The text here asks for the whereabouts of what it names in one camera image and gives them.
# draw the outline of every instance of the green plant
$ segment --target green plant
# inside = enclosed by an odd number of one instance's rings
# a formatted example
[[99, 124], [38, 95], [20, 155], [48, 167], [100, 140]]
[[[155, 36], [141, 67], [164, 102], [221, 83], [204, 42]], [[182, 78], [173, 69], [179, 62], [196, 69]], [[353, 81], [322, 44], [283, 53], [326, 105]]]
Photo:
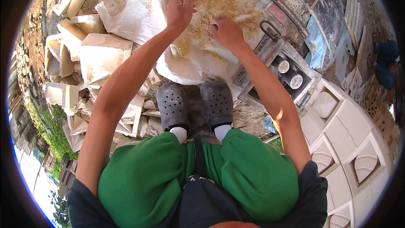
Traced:
[[273, 146], [278, 152], [283, 153], [283, 145], [281, 143], [281, 138], [274, 139], [267, 143], [270, 146]]
[[51, 204], [55, 207], [55, 212], [53, 217], [55, 218], [52, 222], [62, 228], [72, 227], [69, 220], [68, 205], [66, 200], [60, 198], [54, 191], [51, 190], [52, 195], [48, 195], [51, 198]]
[[74, 153], [70, 148], [65, 133], [63, 132], [62, 125], [65, 123], [66, 114], [59, 106], [52, 106], [51, 115], [47, 110], [37, 109], [30, 99], [28, 104], [24, 103], [24, 106], [27, 108], [35, 128], [37, 128], [38, 136], [42, 137], [47, 142], [51, 152], [56, 157], [56, 162], [51, 174], [55, 178], [58, 178], [59, 172], [62, 170], [60, 161], [65, 153], [69, 155], [71, 160], [77, 160], [78, 157], [78, 153]]

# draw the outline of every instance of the sandal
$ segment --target sandal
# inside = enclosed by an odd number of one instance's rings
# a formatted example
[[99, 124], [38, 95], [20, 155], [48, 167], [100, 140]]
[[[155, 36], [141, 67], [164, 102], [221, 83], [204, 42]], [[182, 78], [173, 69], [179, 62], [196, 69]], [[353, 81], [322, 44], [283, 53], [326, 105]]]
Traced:
[[190, 132], [190, 121], [185, 107], [185, 94], [180, 84], [168, 82], [163, 84], [156, 94], [156, 100], [162, 119], [163, 131], [182, 127]]
[[211, 130], [233, 122], [233, 99], [229, 86], [222, 81], [210, 81], [201, 85], [202, 102]]

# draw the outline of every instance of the blue plastic sheet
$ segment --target blue plastic sheet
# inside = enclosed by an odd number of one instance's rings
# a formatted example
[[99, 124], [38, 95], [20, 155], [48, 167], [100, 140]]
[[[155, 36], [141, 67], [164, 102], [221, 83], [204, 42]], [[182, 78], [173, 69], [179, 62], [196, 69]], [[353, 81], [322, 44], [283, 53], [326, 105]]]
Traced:
[[271, 120], [270, 115], [266, 114], [262, 122], [263, 128], [270, 130], [274, 134], [278, 134], [276, 127], [274, 127], [273, 121]]
[[324, 64], [325, 54], [327, 53], [327, 43], [313, 16], [309, 19], [306, 29], [309, 35], [304, 41], [309, 48], [309, 52], [305, 57], [305, 61], [312, 69], [320, 69]]

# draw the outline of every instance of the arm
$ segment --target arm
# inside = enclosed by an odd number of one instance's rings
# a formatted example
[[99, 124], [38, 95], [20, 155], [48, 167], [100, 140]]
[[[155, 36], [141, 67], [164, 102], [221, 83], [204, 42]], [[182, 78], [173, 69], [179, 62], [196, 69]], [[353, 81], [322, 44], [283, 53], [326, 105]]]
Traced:
[[125, 60], [103, 85], [94, 104], [77, 163], [76, 179], [92, 194], [97, 196], [100, 175], [107, 165], [114, 131], [122, 113], [160, 55], [188, 26], [193, 12], [196, 10], [192, 0], [170, 0], [167, 28]]
[[301, 122], [290, 95], [266, 65], [255, 55], [243, 39], [241, 27], [226, 16], [214, 18], [210, 23], [214, 39], [229, 49], [243, 64], [260, 99], [280, 133], [284, 153], [301, 174], [311, 160]]

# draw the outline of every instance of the dirt ground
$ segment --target dirt ground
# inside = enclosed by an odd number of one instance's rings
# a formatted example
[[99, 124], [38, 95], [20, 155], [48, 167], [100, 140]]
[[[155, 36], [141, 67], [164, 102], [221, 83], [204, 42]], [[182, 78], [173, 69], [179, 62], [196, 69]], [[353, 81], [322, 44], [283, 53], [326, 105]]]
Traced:
[[[56, 25], [59, 21], [67, 18], [67, 16], [61, 15], [57, 16], [53, 10], [52, 6], [58, 3], [59, 0], [33, 0], [32, 5], [29, 8], [27, 15], [25, 16], [21, 32], [23, 34], [24, 42], [27, 43], [30, 51], [30, 65], [34, 69], [34, 75], [38, 78], [39, 84], [36, 87], [38, 92], [42, 92], [42, 85], [47, 81], [44, 75], [44, 46], [45, 39], [49, 35], [59, 33]], [[94, 6], [99, 0], [86, 0], [82, 9], [79, 12], [81, 14], [95, 14], [96, 11]], [[302, 21], [303, 16], [308, 14], [306, 4], [311, 5], [314, 0], [286, 0], [286, 5], [291, 8], [294, 14]], [[358, 0], [361, 3], [363, 9], [363, 19], [364, 24], [367, 26], [366, 34], [366, 46], [364, 48], [364, 53], [366, 56], [359, 62], [358, 67], [362, 75], [363, 83], [365, 83], [369, 77], [372, 76], [373, 72], [367, 68], [367, 54], [372, 53], [373, 45], [371, 35], [372, 33], [377, 33], [378, 40], [384, 40], [384, 33], [382, 32], [382, 26], [378, 19], [377, 14], [373, 10], [373, 4], [370, 0]], [[286, 41], [290, 42], [296, 50], [305, 57], [309, 49], [306, 47], [303, 38], [299, 35], [297, 28], [292, 24], [291, 21], [287, 20], [287, 36]], [[349, 63], [347, 65], [346, 73], [352, 71], [355, 66], [355, 57], [350, 56]], [[335, 64], [331, 65], [327, 70], [318, 70], [322, 76], [337, 84], [338, 80], [334, 74]], [[147, 95], [147, 99], [155, 99], [155, 92], [158, 86], [152, 86], [151, 91]], [[204, 114], [201, 112], [202, 104], [199, 101], [199, 88], [195, 86], [185, 86], [184, 87], [187, 97], [189, 99], [189, 114], [191, 119], [191, 124], [195, 127], [196, 132], [205, 130], [204, 125], [206, 124]], [[45, 99], [42, 98], [43, 95], [39, 96], [41, 103], [46, 103]], [[261, 139], [270, 137], [272, 134], [267, 129], [263, 129], [261, 122], [263, 120], [264, 113], [258, 111], [246, 104], [241, 104], [235, 108], [234, 113], [234, 127], [243, 129], [245, 132], [255, 134]]]

